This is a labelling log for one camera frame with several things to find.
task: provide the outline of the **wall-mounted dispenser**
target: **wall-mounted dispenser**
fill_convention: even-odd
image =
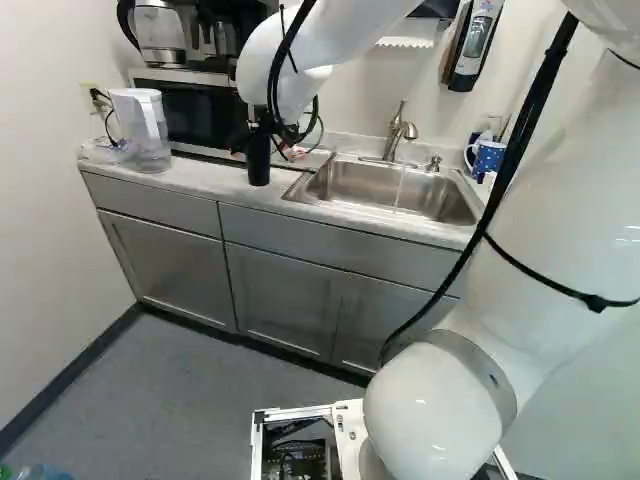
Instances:
[[[473,90],[496,32],[504,0],[471,0],[460,10],[442,83],[453,92]]]

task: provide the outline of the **stainless steel sink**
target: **stainless steel sink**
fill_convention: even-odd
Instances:
[[[413,214],[468,227],[475,225],[476,216],[462,193],[465,187],[457,170],[426,173],[416,166],[342,156],[304,175],[283,198],[332,208],[376,209],[387,215]]]

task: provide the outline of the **countertop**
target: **countertop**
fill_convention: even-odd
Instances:
[[[305,167],[317,168],[327,158],[327,154],[310,156]],[[139,173],[123,165],[98,164],[88,160],[79,160],[78,168],[83,172],[186,195],[452,250],[462,250],[473,232],[473,227],[440,225],[415,215],[397,213],[393,218],[383,218],[361,211],[336,211],[283,200],[282,196],[303,173],[282,168],[271,169],[271,183],[265,187],[249,185],[247,172],[242,168],[180,156],[173,157],[173,166],[169,170],[157,174]],[[482,202],[477,195],[472,200],[474,213],[480,215]]]

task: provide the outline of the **gray carpet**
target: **gray carpet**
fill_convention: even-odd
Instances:
[[[362,394],[144,315],[5,461],[55,465],[76,480],[248,480],[253,410]]]

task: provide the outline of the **sink faucet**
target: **sink faucet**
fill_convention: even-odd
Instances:
[[[439,173],[441,162],[442,162],[442,157],[436,153],[433,157],[431,157],[431,161],[425,167],[424,171],[427,173]]]
[[[402,111],[406,105],[406,100],[400,102],[398,112],[389,122],[389,136],[387,137],[387,143],[384,146],[384,153],[382,154],[382,160],[385,162],[396,161],[396,150],[400,144],[400,140],[413,141],[418,139],[418,128],[413,122],[405,122],[402,119]]]

